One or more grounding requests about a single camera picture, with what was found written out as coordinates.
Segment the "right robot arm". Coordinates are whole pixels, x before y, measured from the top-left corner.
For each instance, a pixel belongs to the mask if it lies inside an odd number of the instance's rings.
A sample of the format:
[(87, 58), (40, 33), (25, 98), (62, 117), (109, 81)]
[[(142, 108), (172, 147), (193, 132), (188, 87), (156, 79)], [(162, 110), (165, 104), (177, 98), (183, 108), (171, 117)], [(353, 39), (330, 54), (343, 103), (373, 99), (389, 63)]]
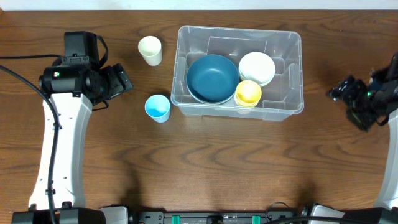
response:
[(328, 94), (345, 103), (346, 116), (358, 129), (389, 126), (384, 178), (372, 208), (340, 211), (314, 204), (302, 210), (300, 223), (397, 223), (397, 54), (371, 73), (368, 84), (350, 75)]

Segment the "light blue paper cup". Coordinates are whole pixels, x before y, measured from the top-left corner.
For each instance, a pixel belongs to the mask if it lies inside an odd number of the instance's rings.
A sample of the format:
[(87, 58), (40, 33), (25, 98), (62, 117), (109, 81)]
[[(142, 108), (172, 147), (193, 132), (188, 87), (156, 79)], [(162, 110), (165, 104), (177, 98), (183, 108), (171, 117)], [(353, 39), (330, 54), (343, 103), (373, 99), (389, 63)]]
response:
[(164, 123), (170, 118), (170, 101), (164, 95), (152, 95), (144, 105), (145, 112), (157, 123)]

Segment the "white small bowl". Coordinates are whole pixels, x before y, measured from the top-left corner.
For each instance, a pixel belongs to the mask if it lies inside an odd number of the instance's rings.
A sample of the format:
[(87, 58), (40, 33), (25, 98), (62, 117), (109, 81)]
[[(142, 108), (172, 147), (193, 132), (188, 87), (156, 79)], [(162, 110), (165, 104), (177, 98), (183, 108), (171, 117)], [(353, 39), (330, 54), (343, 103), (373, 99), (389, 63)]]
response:
[(250, 52), (240, 60), (238, 71), (242, 80), (251, 80), (259, 86), (265, 86), (272, 81), (276, 66), (267, 54)]

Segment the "yellow cup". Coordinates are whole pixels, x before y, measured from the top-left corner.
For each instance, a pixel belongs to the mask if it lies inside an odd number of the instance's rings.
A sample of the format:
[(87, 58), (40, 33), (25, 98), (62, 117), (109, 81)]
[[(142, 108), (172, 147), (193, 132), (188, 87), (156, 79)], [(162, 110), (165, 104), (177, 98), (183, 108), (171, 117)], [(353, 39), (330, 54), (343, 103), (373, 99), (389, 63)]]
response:
[(261, 87), (252, 80), (241, 81), (234, 94), (236, 104), (243, 107), (255, 107), (261, 97)]

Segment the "cream paper cup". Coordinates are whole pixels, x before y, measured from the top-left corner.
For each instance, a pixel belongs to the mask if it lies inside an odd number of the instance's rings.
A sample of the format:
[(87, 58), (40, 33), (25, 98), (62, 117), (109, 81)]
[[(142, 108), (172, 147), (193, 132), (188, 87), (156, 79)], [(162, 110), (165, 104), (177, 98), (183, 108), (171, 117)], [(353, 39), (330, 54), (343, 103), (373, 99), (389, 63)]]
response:
[(143, 37), (138, 43), (139, 53), (150, 66), (158, 66), (162, 61), (162, 44), (154, 36)]

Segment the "large cream bowl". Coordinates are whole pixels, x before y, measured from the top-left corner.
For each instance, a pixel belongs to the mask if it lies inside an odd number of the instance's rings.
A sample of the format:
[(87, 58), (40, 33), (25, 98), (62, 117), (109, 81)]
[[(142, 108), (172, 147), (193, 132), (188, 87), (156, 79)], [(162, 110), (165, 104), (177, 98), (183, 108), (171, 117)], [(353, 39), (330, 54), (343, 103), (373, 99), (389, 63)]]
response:
[(200, 103), (210, 104), (210, 105), (222, 105), (223, 103), (226, 103), (227, 101), (229, 101), (230, 99), (232, 99), (234, 95), (232, 94), (230, 97), (228, 97), (227, 99), (225, 99), (225, 100), (223, 100), (223, 101), (202, 100), (202, 99), (200, 99), (199, 97), (196, 97), (193, 93), (191, 93), (191, 96), (192, 96), (195, 100), (199, 101)]

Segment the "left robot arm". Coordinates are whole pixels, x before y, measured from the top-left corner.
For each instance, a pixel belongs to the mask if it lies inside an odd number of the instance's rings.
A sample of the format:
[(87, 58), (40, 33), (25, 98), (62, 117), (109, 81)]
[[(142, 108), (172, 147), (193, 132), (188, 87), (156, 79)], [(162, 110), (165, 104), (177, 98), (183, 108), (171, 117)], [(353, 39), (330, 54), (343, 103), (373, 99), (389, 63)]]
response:
[(95, 105), (129, 91), (133, 85), (119, 63), (106, 66), (98, 53), (103, 38), (91, 32), (66, 32), (65, 55), (39, 77), (34, 90), (44, 99), (45, 130), (39, 174), (28, 210), (13, 223), (129, 223), (129, 210), (112, 205), (85, 206), (85, 136)]

